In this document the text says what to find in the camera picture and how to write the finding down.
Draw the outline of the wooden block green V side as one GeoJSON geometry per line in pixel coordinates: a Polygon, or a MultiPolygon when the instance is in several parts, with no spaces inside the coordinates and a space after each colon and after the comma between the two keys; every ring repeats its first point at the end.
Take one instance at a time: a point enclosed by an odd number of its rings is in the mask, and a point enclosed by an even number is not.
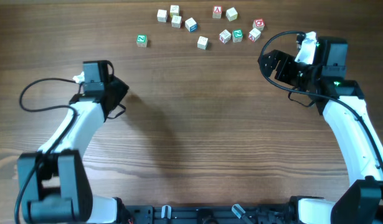
{"type": "Polygon", "coordinates": [[[197,41],[197,47],[199,49],[205,50],[207,48],[208,40],[209,39],[207,37],[200,36],[197,41]]]}

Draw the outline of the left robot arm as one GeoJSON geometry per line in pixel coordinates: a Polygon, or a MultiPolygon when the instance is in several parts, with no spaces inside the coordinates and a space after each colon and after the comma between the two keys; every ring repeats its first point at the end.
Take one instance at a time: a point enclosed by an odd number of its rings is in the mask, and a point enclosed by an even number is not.
{"type": "Polygon", "coordinates": [[[118,197],[92,193],[82,157],[95,132],[121,106],[129,87],[114,75],[108,60],[86,61],[72,83],[79,85],[64,107],[68,113],[54,135],[36,152],[17,160],[19,223],[131,223],[118,197]]]}

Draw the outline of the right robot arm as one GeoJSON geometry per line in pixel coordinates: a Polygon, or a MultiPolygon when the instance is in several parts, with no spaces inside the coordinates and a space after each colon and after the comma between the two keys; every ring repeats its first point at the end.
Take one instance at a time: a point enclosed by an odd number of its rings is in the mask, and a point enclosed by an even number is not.
{"type": "Polygon", "coordinates": [[[335,138],[345,161],[349,188],[337,202],[320,197],[292,197],[289,223],[383,223],[383,146],[369,119],[359,84],[347,80],[348,43],[296,31],[298,55],[261,51],[263,77],[289,94],[306,95],[335,138]]]}

